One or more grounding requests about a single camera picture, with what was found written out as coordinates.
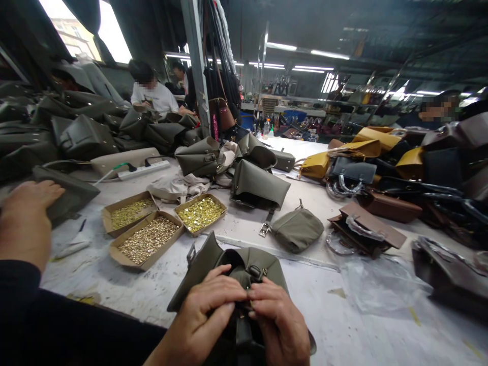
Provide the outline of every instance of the hand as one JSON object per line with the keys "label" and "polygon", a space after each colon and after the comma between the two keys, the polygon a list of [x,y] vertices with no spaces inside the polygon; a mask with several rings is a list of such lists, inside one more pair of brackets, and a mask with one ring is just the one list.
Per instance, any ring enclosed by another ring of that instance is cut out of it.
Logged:
{"label": "hand", "polygon": [[66,190],[52,180],[44,180],[40,183],[27,181],[15,188],[6,199],[3,207],[5,212],[23,213],[45,212]]}
{"label": "hand", "polygon": [[310,365],[310,340],[305,319],[283,287],[263,277],[248,291],[252,319],[257,320],[264,338],[268,366]]}
{"label": "hand", "polygon": [[221,276],[231,265],[211,270],[188,293],[165,336],[145,365],[200,365],[214,347],[234,311],[235,302],[247,299],[240,283]]}

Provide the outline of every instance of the dark grey leather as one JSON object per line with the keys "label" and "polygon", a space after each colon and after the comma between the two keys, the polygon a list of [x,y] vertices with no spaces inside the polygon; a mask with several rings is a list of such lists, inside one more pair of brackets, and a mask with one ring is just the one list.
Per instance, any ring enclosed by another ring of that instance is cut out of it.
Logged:
{"label": "dark grey leather", "polygon": [[231,200],[255,208],[280,210],[290,184],[256,165],[241,160],[234,172]]}

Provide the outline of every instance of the white fabric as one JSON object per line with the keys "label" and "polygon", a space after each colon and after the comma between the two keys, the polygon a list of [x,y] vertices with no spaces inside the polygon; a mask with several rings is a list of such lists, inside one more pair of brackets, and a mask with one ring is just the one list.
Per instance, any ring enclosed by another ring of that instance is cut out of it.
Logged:
{"label": "white fabric", "polygon": [[178,113],[179,111],[174,95],[160,82],[154,89],[148,89],[138,82],[134,83],[131,103],[142,103],[144,101],[151,102],[153,108],[161,114],[162,118],[166,117],[168,112]]}

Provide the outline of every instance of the blue container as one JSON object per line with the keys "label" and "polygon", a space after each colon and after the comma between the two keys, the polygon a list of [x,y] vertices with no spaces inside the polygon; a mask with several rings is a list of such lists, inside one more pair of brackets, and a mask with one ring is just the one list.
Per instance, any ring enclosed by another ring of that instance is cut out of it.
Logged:
{"label": "blue container", "polygon": [[292,117],[298,117],[298,122],[303,122],[307,114],[297,110],[287,110],[283,112],[283,117],[290,123]]}

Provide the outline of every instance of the worker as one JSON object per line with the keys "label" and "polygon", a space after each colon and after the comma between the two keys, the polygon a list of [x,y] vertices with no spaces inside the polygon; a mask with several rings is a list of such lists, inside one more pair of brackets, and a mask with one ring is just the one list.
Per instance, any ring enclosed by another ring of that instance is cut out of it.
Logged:
{"label": "worker", "polygon": [[183,83],[183,89],[185,89],[185,95],[188,94],[188,77],[185,67],[179,62],[173,63],[173,72],[178,78],[178,84]]}
{"label": "worker", "polygon": [[[162,339],[160,331],[143,331],[138,320],[39,290],[51,251],[46,209],[64,191],[51,180],[29,181],[4,202],[0,216],[3,364],[44,360],[49,364],[143,364],[145,360],[147,366],[201,365],[227,327],[235,302],[244,300],[252,300],[249,317],[261,328],[268,365],[310,364],[308,329],[286,291],[267,278],[246,291],[237,280],[224,275],[230,264],[211,270],[190,290],[169,329],[162,330]],[[46,293],[56,303],[45,304],[40,311],[38,298]],[[83,314],[66,311],[72,305],[82,308]],[[135,328],[122,329],[127,322],[133,322]],[[143,358],[134,357],[148,345],[153,348],[142,352]]]}
{"label": "worker", "polygon": [[420,112],[413,111],[400,117],[396,123],[401,127],[424,127],[429,130],[436,130],[443,126],[445,122],[450,122],[454,118],[455,109],[459,104],[459,97],[455,94],[457,90],[448,90],[438,96],[429,98],[420,106]]}
{"label": "worker", "polygon": [[144,61],[131,59],[129,72],[135,80],[131,97],[132,105],[154,109],[161,114],[162,118],[166,117],[168,112],[195,115],[185,107],[178,107],[174,95],[158,82],[151,66]]}

